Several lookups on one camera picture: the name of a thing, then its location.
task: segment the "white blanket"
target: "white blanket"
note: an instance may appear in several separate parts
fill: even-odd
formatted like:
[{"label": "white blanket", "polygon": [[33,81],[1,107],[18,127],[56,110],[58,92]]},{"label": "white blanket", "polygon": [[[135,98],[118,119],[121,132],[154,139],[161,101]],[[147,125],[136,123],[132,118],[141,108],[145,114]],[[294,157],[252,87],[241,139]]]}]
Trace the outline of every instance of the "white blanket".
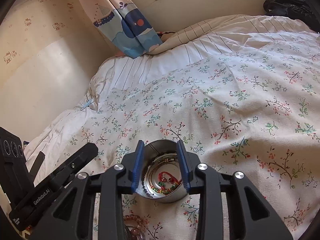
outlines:
[{"label": "white blanket", "polygon": [[[36,182],[86,142],[97,144],[99,156],[83,171],[97,174],[120,162],[139,139],[181,138],[187,150],[219,172],[243,171],[297,239],[319,208],[320,41],[310,30],[292,30],[239,31],[238,40],[231,38],[234,33],[213,34],[222,41],[225,37],[230,53],[127,90],[112,89],[116,70],[103,65],[90,85],[91,107],[61,114],[26,149],[27,156],[39,150],[46,154]],[[147,239],[195,237],[197,196],[173,204],[126,196],[124,211],[145,218]],[[94,223],[96,234],[97,212]]]},{"label": "white blanket", "polygon": [[25,149],[28,168],[39,151],[46,155],[36,184],[52,171],[70,138],[96,113],[113,87],[127,89],[139,83],[149,83],[169,71],[211,55],[245,47],[259,49],[272,41],[298,40],[304,35],[301,32],[313,33],[303,22],[286,17],[231,15],[205,20],[177,32],[163,46],[170,48],[179,44],[178,41],[182,45],[164,53],[136,59],[126,56],[106,60],[92,78],[88,93],[78,106],[61,113]]}]

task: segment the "round metal container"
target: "round metal container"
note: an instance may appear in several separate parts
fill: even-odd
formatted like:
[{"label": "round metal container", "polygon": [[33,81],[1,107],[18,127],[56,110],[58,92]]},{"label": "round metal container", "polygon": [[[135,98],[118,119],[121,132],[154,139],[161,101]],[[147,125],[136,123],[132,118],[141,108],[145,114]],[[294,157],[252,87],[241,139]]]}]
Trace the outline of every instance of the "round metal container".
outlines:
[{"label": "round metal container", "polygon": [[[161,203],[175,202],[187,195],[187,192],[183,187],[183,183],[181,183],[173,192],[167,195],[155,192],[151,189],[148,183],[148,180],[150,179],[152,181],[152,185],[160,188],[158,186],[158,173],[162,171],[169,172],[177,180],[181,180],[180,167],[178,159],[176,157],[176,151],[177,144],[174,141],[165,139],[153,141],[145,146],[142,174],[136,193],[138,193],[140,196]],[[174,159],[174,161],[168,162],[167,164],[164,163],[157,169],[156,164],[167,158]],[[150,171],[154,168],[156,168],[156,170],[152,173],[152,176],[150,177]]]}]

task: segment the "jewelry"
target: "jewelry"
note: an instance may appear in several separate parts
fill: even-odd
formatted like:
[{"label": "jewelry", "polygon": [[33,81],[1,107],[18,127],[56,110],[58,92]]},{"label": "jewelry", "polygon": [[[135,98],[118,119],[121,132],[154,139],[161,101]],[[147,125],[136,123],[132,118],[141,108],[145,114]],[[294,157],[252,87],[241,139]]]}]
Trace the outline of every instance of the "jewelry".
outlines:
[{"label": "jewelry", "polygon": [[[151,177],[152,177],[152,174],[154,171],[158,170],[162,165],[164,165],[165,163],[169,163],[169,162],[174,162],[175,160],[177,159],[177,157],[172,157],[172,158],[166,158],[164,159],[163,161],[159,162],[155,167],[154,169],[150,172],[149,176],[148,176],[148,183],[149,183],[149,186],[152,190],[154,190],[156,193],[161,193],[161,194],[164,194],[164,195],[168,195],[170,194],[171,192],[173,192],[175,189],[178,188],[178,186],[181,184],[182,180],[178,181],[173,175],[171,175],[170,173],[166,172],[166,171],[163,171],[161,172],[159,175],[158,175],[158,179],[159,179],[159,182],[158,182],[158,185],[161,187],[161,189],[158,189],[156,188],[155,186],[153,186],[152,184],[152,181],[151,181]],[[169,178],[169,182],[171,184],[173,184],[170,188],[166,189],[164,187],[164,184],[163,182],[166,182],[166,178],[165,177],[162,177],[162,175],[166,173],[167,175],[170,176]]]},{"label": "jewelry", "polygon": [[125,215],[123,216],[123,220],[125,222],[136,222],[137,226],[132,226],[132,225],[126,225],[128,232],[130,231],[131,234],[131,239],[134,240],[144,240],[144,234],[143,234],[143,219],[141,219],[138,215]]}]

